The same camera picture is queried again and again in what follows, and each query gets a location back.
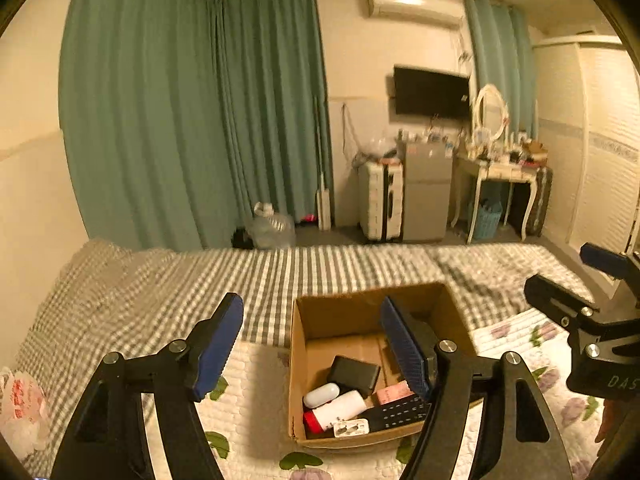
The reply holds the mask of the black oval remote control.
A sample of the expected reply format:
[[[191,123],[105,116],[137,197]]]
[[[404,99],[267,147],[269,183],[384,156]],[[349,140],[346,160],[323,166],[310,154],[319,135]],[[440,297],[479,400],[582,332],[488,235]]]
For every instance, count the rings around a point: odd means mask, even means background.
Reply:
[[[395,429],[424,422],[431,411],[431,404],[412,394],[374,408],[368,408],[359,417],[366,420],[371,432]]]

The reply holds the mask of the red white plastic bag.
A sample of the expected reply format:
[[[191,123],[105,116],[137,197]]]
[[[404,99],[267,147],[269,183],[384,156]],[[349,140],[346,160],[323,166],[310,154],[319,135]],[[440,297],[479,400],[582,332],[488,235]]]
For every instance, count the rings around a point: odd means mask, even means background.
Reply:
[[[43,390],[32,376],[9,367],[1,369],[1,434],[19,460],[43,451],[49,442]]]

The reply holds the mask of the blue laundry basket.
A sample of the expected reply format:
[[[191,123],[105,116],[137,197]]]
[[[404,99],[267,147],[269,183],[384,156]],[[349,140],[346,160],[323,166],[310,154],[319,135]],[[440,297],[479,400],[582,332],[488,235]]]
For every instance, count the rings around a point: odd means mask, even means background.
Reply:
[[[502,216],[502,205],[499,202],[485,200],[478,208],[474,226],[474,240],[491,240],[497,232]]]

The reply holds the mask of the white bottle red cap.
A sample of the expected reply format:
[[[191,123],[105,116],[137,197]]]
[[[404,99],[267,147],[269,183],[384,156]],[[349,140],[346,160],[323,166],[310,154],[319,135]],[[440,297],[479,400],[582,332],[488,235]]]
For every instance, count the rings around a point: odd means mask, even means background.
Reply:
[[[306,412],[303,416],[304,425],[311,434],[322,434],[338,422],[357,418],[367,408],[361,394],[352,390]]]

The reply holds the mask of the white air conditioner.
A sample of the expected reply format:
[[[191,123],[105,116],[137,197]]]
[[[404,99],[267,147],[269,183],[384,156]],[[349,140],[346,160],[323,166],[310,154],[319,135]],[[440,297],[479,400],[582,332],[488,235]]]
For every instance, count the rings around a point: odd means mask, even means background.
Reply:
[[[393,18],[458,29],[464,9],[450,0],[367,0],[371,18]]]

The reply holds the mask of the white floral quilt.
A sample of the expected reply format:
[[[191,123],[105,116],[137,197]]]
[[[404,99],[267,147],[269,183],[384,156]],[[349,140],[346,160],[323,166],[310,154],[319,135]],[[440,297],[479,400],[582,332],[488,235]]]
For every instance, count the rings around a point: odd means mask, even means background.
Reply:
[[[473,330],[481,356],[515,351],[524,359],[559,427],[577,479],[588,476],[597,459],[596,440],[603,401],[571,392],[567,334],[542,313],[529,309],[505,321]],[[210,448],[227,479],[291,479],[321,472],[331,479],[397,479],[416,440],[404,437],[347,450],[310,450],[288,435],[288,352],[239,342],[221,376],[215,399],[196,409]]]

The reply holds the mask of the oval vanity mirror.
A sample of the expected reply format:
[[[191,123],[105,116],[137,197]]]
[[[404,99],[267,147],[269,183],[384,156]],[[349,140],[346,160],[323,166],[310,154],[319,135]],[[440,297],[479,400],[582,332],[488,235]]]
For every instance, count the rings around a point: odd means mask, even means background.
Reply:
[[[472,131],[488,143],[498,141],[508,130],[510,113],[506,100],[493,84],[478,90],[472,107]]]

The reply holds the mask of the white oval earbud case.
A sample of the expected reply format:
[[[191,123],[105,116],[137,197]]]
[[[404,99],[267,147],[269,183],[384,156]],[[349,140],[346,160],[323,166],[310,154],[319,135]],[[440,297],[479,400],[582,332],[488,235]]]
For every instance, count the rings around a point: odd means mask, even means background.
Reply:
[[[320,408],[323,404],[327,404],[335,400],[341,394],[340,387],[334,382],[327,382],[326,384],[314,388],[303,397],[303,404],[308,410],[314,410]]]

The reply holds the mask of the clear water jug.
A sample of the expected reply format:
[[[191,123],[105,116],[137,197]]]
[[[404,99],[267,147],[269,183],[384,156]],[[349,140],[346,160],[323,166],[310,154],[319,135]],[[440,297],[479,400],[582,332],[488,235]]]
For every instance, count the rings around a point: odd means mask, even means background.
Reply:
[[[285,249],[296,244],[295,223],[287,214],[277,212],[272,203],[258,202],[247,233],[257,249]]]

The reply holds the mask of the white dressing table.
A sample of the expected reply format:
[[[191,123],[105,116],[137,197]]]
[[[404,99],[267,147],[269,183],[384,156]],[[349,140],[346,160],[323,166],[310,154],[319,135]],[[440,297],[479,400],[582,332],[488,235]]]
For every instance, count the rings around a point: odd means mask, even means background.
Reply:
[[[466,236],[466,242],[468,244],[472,243],[474,237],[477,215],[480,210],[480,192],[482,192],[482,187],[485,181],[508,182],[510,184],[504,224],[508,223],[511,211],[513,185],[529,185],[529,199],[521,222],[521,241],[524,242],[524,240],[526,240],[526,226],[530,213],[533,210],[538,191],[537,170],[535,168],[527,168],[523,165],[512,164],[512,162],[503,164],[502,162],[488,162],[487,160],[470,159],[466,156],[457,155],[454,159],[454,166],[452,169],[454,170],[454,178],[452,179],[452,186],[454,187],[454,218],[452,218],[450,222],[450,226],[452,228],[457,225],[460,219],[462,183],[466,177],[472,178],[475,182],[472,218],[469,221],[469,231]]]

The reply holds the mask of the black wall television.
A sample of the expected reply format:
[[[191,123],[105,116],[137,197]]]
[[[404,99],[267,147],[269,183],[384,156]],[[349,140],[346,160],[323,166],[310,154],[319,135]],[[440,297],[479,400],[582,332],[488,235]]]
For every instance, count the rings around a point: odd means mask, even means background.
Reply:
[[[447,120],[470,119],[470,78],[394,66],[395,112]]]

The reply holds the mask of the white suitcase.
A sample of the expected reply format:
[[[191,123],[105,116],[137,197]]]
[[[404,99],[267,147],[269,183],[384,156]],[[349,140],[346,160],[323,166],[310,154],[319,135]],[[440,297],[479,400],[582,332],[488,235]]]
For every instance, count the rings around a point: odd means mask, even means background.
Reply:
[[[366,162],[358,169],[359,225],[368,240],[400,237],[404,170],[401,165]]]

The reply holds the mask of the white louvered wardrobe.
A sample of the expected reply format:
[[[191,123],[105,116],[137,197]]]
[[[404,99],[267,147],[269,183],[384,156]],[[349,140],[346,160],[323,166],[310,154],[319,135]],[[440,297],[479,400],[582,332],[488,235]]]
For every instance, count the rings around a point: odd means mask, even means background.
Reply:
[[[631,248],[639,224],[639,74],[620,40],[534,47],[538,139],[553,171],[544,234],[578,252]]]

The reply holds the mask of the pink rose patterned case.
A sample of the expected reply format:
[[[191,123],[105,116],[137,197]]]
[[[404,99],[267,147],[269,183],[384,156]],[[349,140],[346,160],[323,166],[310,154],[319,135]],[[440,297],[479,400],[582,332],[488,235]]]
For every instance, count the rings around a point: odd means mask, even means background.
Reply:
[[[376,390],[374,393],[374,398],[376,404],[384,405],[408,398],[408,396],[412,395],[413,392],[411,391],[408,382],[402,380],[397,384],[393,384]]]

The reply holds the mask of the grey checkered bed sheet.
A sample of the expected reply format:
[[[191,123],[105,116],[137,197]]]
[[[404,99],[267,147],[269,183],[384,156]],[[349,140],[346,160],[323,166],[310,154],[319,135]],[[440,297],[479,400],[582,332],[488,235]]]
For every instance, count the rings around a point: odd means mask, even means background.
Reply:
[[[104,354],[146,356],[186,336],[227,292],[245,304],[239,342],[288,352],[291,314],[301,296],[441,282],[470,333],[531,309],[523,287],[534,274],[587,296],[584,283],[536,245],[316,246],[260,252],[214,249],[132,252],[93,240],[66,264],[38,309],[15,368],[47,399],[50,434],[24,461],[47,477],[82,390]]]

